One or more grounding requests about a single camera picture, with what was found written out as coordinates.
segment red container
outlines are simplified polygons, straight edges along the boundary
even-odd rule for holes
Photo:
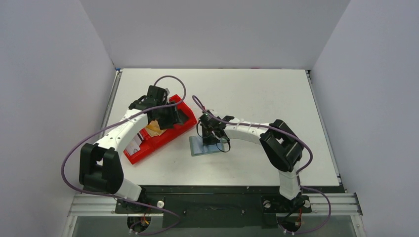
[[[178,102],[180,101],[180,97],[178,95],[174,95],[170,97],[169,100]],[[128,158],[129,162],[131,162],[131,164],[135,164],[140,160],[146,158],[151,153],[164,146],[165,144],[169,143],[171,140],[175,139],[182,133],[188,131],[198,123],[194,113],[185,104],[185,102],[182,102],[179,105],[177,105],[177,109],[181,110],[186,116],[188,116],[189,119],[183,125],[175,124],[173,129],[166,130],[160,136],[150,137],[148,132],[145,129],[142,129],[140,131],[140,134],[143,136],[144,140],[140,145],[140,150],[132,156],[130,156],[126,151],[124,151],[125,156]]]

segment white wall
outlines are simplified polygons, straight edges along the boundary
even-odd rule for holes
[[[115,75],[77,0],[0,2],[0,236],[60,236],[61,162],[99,128]],[[78,182],[77,154],[68,176]]]
[[[311,72],[369,236],[418,236],[419,1],[352,0]]]
[[[311,69],[349,0],[81,0],[117,67]]]

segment yellow object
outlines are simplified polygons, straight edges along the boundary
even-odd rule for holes
[[[154,136],[160,136],[162,135],[166,130],[160,130],[159,123],[155,120],[151,121],[146,127],[145,130],[150,135],[150,137]]]

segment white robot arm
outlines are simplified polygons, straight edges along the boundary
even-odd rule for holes
[[[299,169],[303,147],[290,137],[267,128],[257,127],[258,124],[269,125],[294,135],[283,121],[277,119],[271,124],[254,123],[225,116],[224,121],[236,124],[231,125],[218,122],[206,113],[199,120],[202,126],[204,145],[219,143],[220,139],[227,141],[239,139],[261,145],[272,165],[278,169],[281,182],[280,194],[288,200],[293,200],[300,194],[301,187],[296,171]],[[238,126],[240,123],[253,124],[253,126]]]
[[[147,95],[131,103],[122,120],[151,107],[166,105],[168,91],[151,85]],[[79,182],[95,192],[114,194],[118,197],[142,201],[144,189],[124,178],[120,157],[137,133],[156,120],[160,129],[171,129],[174,124],[182,124],[188,118],[176,106],[155,109],[136,116],[115,127],[94,144],[86,143],[80,154]]]

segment screw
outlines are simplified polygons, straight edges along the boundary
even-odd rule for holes
[[[308,200],[306,200],[306,201],[304,201],[304,207],[305,208],[309,208],[310,207],[310,201],[308,201]]]
[[[163,202],[163,201],[158,201],[157,202],[157,207],[158,208],[163,208],[165,206],[165,202]]]
[[[263,202],[263,206],[264,206],[265,208],[270,208],[270,207],[271,207],[271,202],[270,202],[270,201],[268,201],[268,200],[266,200],[266,201],[264,201],[264,202]]]

